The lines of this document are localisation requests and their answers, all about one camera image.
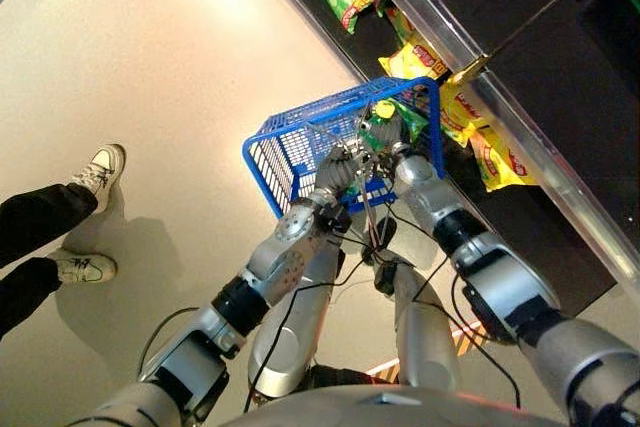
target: shoe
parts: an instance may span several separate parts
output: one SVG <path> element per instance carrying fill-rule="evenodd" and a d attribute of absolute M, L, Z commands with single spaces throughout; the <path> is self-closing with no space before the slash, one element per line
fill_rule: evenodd
<path fill-rule="evenodd" d="M 58 249 L 47 255 L 58 265 L 58 279 L 63 284 L 106 282 L 116 275 L 116 263 L 100 254 L 76 254 Z"/>
<path fill-rule="evenodd" d="M 109 194 L 114 182 L 124 169 L 125 152 L 117 144 L 107 144 L 91 159 L 80 173 L 71 177 L 71 182 L 91 191 L 98 200 L 94 213 L 104 212 L 109 205 Z"/>

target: black cable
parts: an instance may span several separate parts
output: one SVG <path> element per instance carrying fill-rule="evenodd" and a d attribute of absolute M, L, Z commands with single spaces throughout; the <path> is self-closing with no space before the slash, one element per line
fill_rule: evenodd
<path fill-rule="evenodd" d="M 472 328 L 471 325 L 469 325 L 469 322 L 467 322 L 466 319 L 462 316 L 462 313 L 458 308 L 458 301 L 456 300 L 456 283 L 458 282 L 459 278 L 460 274 L 456 274 L 456 276 L 453 278 L 453 281 L 451 282 L 451 304 L 453 305 L 453 310 L 458 316 L 458 319 L 460 319 L 460 322 L 462 322 L 467 329 L 469 329 L 474 333 L 474 335 L 477 335 L 481 339 L 489 341 L 495 340 L 493 337 L 481 334 L 476 329 Z"/>
<path fill-rule="evenodd" d="M 349 279 L 351 279 L 351 277 L 353 276 L 355 271 L 358 269 L 358 267 L 360 267 L 363 264 L 363 262 L 364 262 L 364 259 L 362 259 L 360 262 L 358 262 L 356 264 L 356 266 L 351 270 L 351 272 L 349 272 L 349 275 L 347 275 L 347 277 L 341 282 L 338 282 L 338 283 L 320 282 L 318 284 L 307 285 L 306 287 L 299 287 L 293 292 L 293 297 L 291 297 L 291 302 L 289 302 L 289 307 L 287 308 L 287 312 L 284 314 L 284 317 L 282 318 L 282 321 L 280 322 L 280 325 L 278 326 L 278 330 L 276 331 L 276 336 L 274 337 L 273 342 L 271 343 L 271 347 L 269 347 L 269 351 L 267 352 L 267 355 L 265 356 L 264 360 L 262 361 L 262 364 L 260 365 L 260 368 L 258 369 L 258 372 L 256 372 L 256 376 L 253 378 L 253 382 L 251 382 L 251 387 L 249 387 L 249 393 L 247 394 L 247 399 L 246 399 L 246 401 L 244 403 L 244 409 L 242 411 L 243 413 L 249 412 L 249 407 L 251 405 L 251 398 L 253 397 L 253 394 L 254 394 L 254 392 L 256 390 L 256 385 L 258 385 L 258 380 L 260 379 L 260 375 L 262 375 L 262 371 L 267 366 L 267 363 L 269 362 L 269 359 L 271 358 L 271 355 L 276 350 L 276 345 L 278 344 L 278 339 L 280 338 L 280 333 L 282 332 L 282 329 L 284 328 L 284 324 L 287 323 L 287 319 L 289 318 L 289 315 L 291 314 L 291 311 L 293 310 L 293 304 L 296 301 L 296 297 L 298 296 L 298 293 L 302 292 L 304 290 L 315 289 L 316 287 L 340 287 L 340 286 L 346 284 L 347 282 L 349 282 Z"/>
<path fill-rule="evenodd" d="M 332 234 L 332 236 L 336 237 L 338 239 L 342 239 L 342 240 L 347 240 L 349 242 L 353 242 L 354 244 L 360 244 L 360 245 L 364 246 L 365 248 L 369 249 L 371 251 L 371 253 L 373 254 L 373 256 L 376 259 L 378 259 L 378 262 L 384 262 L 384 259 L 377 254 L 376 249 L 374 249 L 370 245 L 367 245 L 364 242 L 360 242 L 359 240 L 356 240 L 356 239 L 350 239 L 349 237 L 343 237 L 343 236 L 338 235 L 338 234 Z"/>
<path fill-rule="evenodd" d="M 456 319 L 454 319 L 454 318 L 453 318 L 453 316 L 452 316 L 449 312 L 447 312 L 446 310 L 444 310 L 444 307 L 442 307 L 442 306 L 440 306 L 440 305 L 438 305 L 438 304 L 434 304 L 433 302 L 424 302 L 424 301 L 421 301 L 421 300 L 417 300 L 416 302 L 418 302 L 418 303 L 420 303 L 420 304 L 424 304 L 424 305 L 430 305 L 431 307 L 435 307 L 435 308 L 436 308 L 436 309 L 438 309 L 440 312 L 442 312 L 444 315 L 446 315 L 446 316 L 449 318 L 449 320 L 450 320 L 451 322 L 453 322 L 453 323 L 454 323 L 454 325 L 455 325 L 458 329 L 460 329 L 460 331 L 462 332 L 462 335 L 464 335 L 467 339 L 469 339 L 469 342 L 471 342 L 471 343 L 474 345 L 474 347 L 475 347 L 476 349 L 478 349 L 478 351 L 480 351 L 480 353 L 481 353 L 482 355 L 484 355 L 484 356 L 485 356 L 485 358 L 486 358 L 489 362 L 491 362 L 491 364 L 492 364 L 496 369 L 498 369 L 498 370 L 502 373 L 502 375 L 504 375 L 504 376 L 507 378 L 507 380 L 511 383 L 511 385 L 512 385 L 512 387 L 513 387 L 513 392 L 514 392 L 514 394 L 515 394 L 515 398 L 516 398 L 516 399 L 515 399 L 516 408 L 518 408 L 518 409 L 522 408 L 522 403 L 521 403 L 521 399 L 520 399 L 520 387 L 518 387 L 518 383 L 514 380 L 514 378 L 511 376 L 511 374 L 509 374 L 509 372 L 507 371 L 507 369 L 505 369 L 504 367 L 502 367 L 502 365 L 500 365 L 500 364 L 498 363 L 498 361 L 497 361 L 497 360 L 495 360 L 495 359 L 494 359 L 494 358 L 493 358 L 493 357 L 492 357 L 492 356 L 491 356 L 491 355 L 490 355 L 486 350 L 484 350 L 484 349 L 482 348 L 482 346 L 476 342 L 476 340 L 474 339 L 474 336 L 473 336 L 473 335 L 469 335 L 469 334 L 468 334 L 468 333 L 467 333 L 467 332 L 462 328 L 462 325 L 460 325 L 460 323 L 459 323 Z"/>
<path fill-rule="evenodd" d="M 440 264 L 434 269 L 433 272 L 431 272 L 431 275 L 429 275 L 429 277 L 427 277 L 427 280 L 424 281 L 424 284 L 422 284 L 422 286 L 420 286 L 420 288 L 418 289 L 418 291 L 416 292 L 416 295 L 413 296 L 413 298 L 411 299 L 411 302 L 415 302 L 416 299 L 418 297 L 420 297 L 420 294 L 422 293 L 422 291 L 425 289 L 425 287 L 429 284 L 429 282 L 431 282 L 431 279 L 433 279 L 435 277 L 435 275 L 438 273 L 438 271 L 444 267 L 444 264 L 447 263 L 447 260 L 449 260 L 449 256 L 445 257 L 444 260 L 442 262 L 440 262 Z"/>
<path fill-rule="evenodd" d="M 140 359 L 138 360 L 138 371 L 137 371 L 136 377 L 140 377 L 140 374 L 142 373 L 142 367 L 144 367 L 144 360 L 147 357 L 147 353 L 149 352 L 149 348 L 151 347 L 151 344 L 153 343 L 153 341 L 156 340 L 156 337 L 158 336 L 158 334 L 160 333 L 162 328 L 165 325 L 167 325 L 174 317 L 177 317 L 178 315 L 181 315 L 181 314 L 184 314 L 184 313 L 187 313 L 187 312 L 193 312 L 195 310 L 198 310 L 198 308 L 197 307 L 185 307 L 184 309 L 176 310 L 172 314 L 167 315 L 164 318 L 164 320 L 162 322 L 160 322 L 160 324 L 158 324 L 156 329 L 151 334 L 151 337 L 149 337 L 149 340 L 147 340 L 147 343 L 144 344 L 144 347 L 142 348 L 142 353 L 140 354 Z"/>
<path fill-rule="evenodd" d="M 396 214 L 393 209 L 391 208 L 391 204 L 389 202 L 385 202 L 384 205 L 386 205 L 389 208 L 389 212 L 391 212 L 391 215 L 393 215 L 397 220 L 399 220 L 400 222 L 404 222 L 407 225 L 410 225 L 411 227 L 413 227 L 414 229 L 419 230 L 420 232 L 422 232 L 424 235 L 426 235 L 427 237 L 429 237 L 431 240 L 433 240 L 434 242 L 436 241 L 436 239 L 433 238 L 433 236 L 427 232 L 426 230 L 424 230 L 423 228 L 421 228 L 419 225 L 414 224 L 413 222 L 408 221 L 407 219 L 403 219 L 402 217 L 400 217 L 398 214 Z"/>

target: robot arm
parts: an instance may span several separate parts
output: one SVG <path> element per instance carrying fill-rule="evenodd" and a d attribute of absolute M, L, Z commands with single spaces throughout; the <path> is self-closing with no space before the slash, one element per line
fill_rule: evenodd
<path fill-rule="evenodd" d="M 327 241 L 340 244 L 333 232 L 349 227 L 336 199 L 353 179 L 355 164 L 342 152 L 332 155 L 315 190 L 291 206 L 247 265 L 151 358 L 138 383 L 72 425 L 177 427 L 206 419 L 229 380 L 223 357 L 236 356 Z"/>
<path fill-rule="evenodd" d="M 424 157 L 402 144 L 395 150 L 396 193 L 450 256 L 487 332 L 518 344 L 573 424 L 637 425 L 638 352 L 591 323 L 563 315 L 547 282 L 465 209 Z"/>

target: person's leg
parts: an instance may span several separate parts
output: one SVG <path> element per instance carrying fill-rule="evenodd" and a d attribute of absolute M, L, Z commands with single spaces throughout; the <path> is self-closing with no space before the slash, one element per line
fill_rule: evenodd
<path fill-rule="evenodd" d="M 95 196 L 77 184 L 52 185 L 11 197 L 0 205 L 0 266 L 66 234 L 97 205 Z"/>
<path fill-rule="evenodd" d="M 0 280 L 0 338 L 60 287 L 55 260 L 33 258 Z"/>
<path fill-rule="evenodd" d="M 62 284 L 106 282 L 115 274 L 116 264 L 109 257 L 64 249 L 18 265 L 0 280 L 0 339 L 33 314 Z"/>
<path fill-rule="evenodd" d="M 0 268 L 105 210 L 124 163 L 122 147 L 105 145 L 70 184 L 17 195 L 0 205 Z"/>

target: blue shopping basket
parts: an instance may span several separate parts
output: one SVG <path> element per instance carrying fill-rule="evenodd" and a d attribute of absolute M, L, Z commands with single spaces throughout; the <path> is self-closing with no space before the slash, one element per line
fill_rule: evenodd
<path fill-rule="evenodd" d="M 353 139 L 363 109 L 388 98 L 436 119 L 429 122 L 430 154 L 438 175 L 444 177 L 438 84 L 427 77 L 413 80 L 380 77 L 272 115 L 244 142 L 242 156 L 276 217 L 282 217 L 295 199 L 313 191 L 318 165 L 336 143 Z M 395 199 L 387 184 L 388 181 L 378 178 L 367 182 L 371 205 Z M 363 209 L 359 194 L 346 195 L 341 200 L 351 213 Z"/>

